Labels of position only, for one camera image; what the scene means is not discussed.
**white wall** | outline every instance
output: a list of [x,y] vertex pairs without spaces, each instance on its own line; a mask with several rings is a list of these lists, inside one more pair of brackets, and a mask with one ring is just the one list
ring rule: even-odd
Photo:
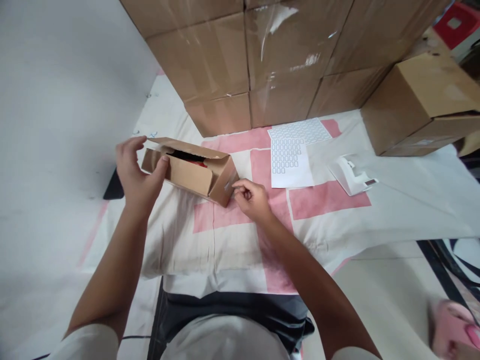
[[0,0],[0,358],[51,350],[159,65],[119,0]]

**pink stripe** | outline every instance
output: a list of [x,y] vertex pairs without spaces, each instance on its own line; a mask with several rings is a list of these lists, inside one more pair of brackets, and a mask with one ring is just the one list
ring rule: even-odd
[[291,189],[289,194],[294,220],[309,219],[344,209],[372,206],[366,192],[348,196],[338,181]]
[[204,202],[194,206],[193,233],[225,228],[230,225],[248,224],[253,221],[246,216],[231,200],[227,207],[212,202]]
[[109,202],[108,200],[103,200],[102,205],[100,208],[100,211],[98,212],[98,215],[96,216],[96,221],[95,224],[93,225],[93,228],[90,231],[90,234],[88,235],[87,241],[85,248],[83,249],[83,252],[81,254],[80,260],[78,261],[77,267],[80,268],[84,262],[85,259],[87,258],[87,255],[92,248],[92,244],[94,243],[95,237],[97,236],[97,233],[99,232],[100,224],[102,223],[102,219],[105,216],[105,213],[107,212],[107,208],[109,207]]
[[204,141],[201,145],[228,154],[250,149],[270,149],[271,142],[267,130],[271,128],[271,126],[259,127],[231,135],[221,135],[214,140]]
[[[270,172],[270,150],[252,150],[250,152],[251,175],[255,183],[263,184],[268,193],[268,202],[273,213],[293,232],[290,211],[285,189],[272,189]],[[260,247],[267,292],[271,294],[296,294],[292,281],[280,264],[270,247],[265,234],[257,227],[258,245]]]
[[339,129],[339,123],[334,119],[320,120],[320,122],[325,126],[327,131],[330,133],[332,138],[338,138],[342,135],[342,132]]
[[341,262],[341,264],[338,265],[338,267],[335,270],[333,270],[333,272],[330,274],[330,276],[335,275],[341,268],[343,268],[345,266],[346,263],[348,263],[350,261],[350,259],[351,259],[351,257],[348,257],[345,260],[343,260]]

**open cardboard box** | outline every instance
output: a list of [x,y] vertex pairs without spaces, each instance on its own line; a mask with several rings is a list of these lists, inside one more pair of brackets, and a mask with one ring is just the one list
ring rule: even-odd
[[170,158],[165,180],[224,208],[239,179],[232,157],[216,150],[169,137],[149,139],[159,144],[158,150],[146,149],[142,170],[152,173],[163,155]]
[[379,156],[423,156],[480,131],[480,87],[453,59],[423,53],[395,65],[361,109]]

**pink slipper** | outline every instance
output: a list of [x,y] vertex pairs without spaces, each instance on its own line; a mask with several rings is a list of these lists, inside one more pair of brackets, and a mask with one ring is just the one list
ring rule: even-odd
[[431,349],[442,360],[480,360],[480,327],[468,309],[445,300],[438,305]]

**wire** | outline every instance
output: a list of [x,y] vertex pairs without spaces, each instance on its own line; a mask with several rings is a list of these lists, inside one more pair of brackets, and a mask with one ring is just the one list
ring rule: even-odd
[[[129,335],[129,336],[124,336],[122,337],[121,339],[122,340],[127,340],[127,339],[150,339],[151,336],[150,335]],[[46,357],[48,357],[50,354],[46,354],[46,355],[42,355],[42,356],[39,356],[39,357],[36,357],[32,360],[41,360],[41,359],[45,359]]]

